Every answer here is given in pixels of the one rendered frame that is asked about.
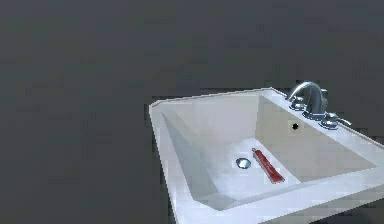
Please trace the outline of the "white sink basin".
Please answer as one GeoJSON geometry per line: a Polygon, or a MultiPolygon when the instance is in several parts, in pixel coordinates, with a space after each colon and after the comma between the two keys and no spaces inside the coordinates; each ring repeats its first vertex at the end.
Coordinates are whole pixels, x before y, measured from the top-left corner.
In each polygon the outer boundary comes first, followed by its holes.
{"type": "Polygon", "coordinates": [[[176,224],[310,224],[384,198],[384,145],[327,130],[285,97],[262,88],[150,105],[176,224]],[[270,182],[253,148],[284,182],[270,182]]]}

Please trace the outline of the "red tube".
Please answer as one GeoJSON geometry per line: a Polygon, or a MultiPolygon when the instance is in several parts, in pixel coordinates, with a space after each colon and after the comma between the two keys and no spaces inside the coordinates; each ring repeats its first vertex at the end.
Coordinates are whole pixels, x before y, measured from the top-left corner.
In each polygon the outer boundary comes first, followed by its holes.
{"type": "Polygon", "coordinates": [[[263,169],[272,184],[285,181],[284,177],[274,168],[261,150],[253,148],[252,152],[253,157],[259,163],[260,167],[263,169]]]}

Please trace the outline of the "chrome sink faucet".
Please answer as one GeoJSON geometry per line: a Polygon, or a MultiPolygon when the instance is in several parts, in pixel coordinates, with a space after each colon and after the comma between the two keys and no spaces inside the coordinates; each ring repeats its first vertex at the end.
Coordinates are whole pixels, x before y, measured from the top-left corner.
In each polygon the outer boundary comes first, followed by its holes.
{"type": "Polygon", "coordinates": [[[292,88],[286,95],[285,100],[290,102],[290,109],[301,111],[302,115],[309,120],[317,121],[318,124],[327,130],[337,130],[340,123],[351,126],[352,123],[339,117],[336,113],[327,112],[328,100],[325,96],[326,89],[322,89],[312,81],[304,81],[292,88]],[[299,96],[303,90],[309,90],[307,102],[299,96]]]}

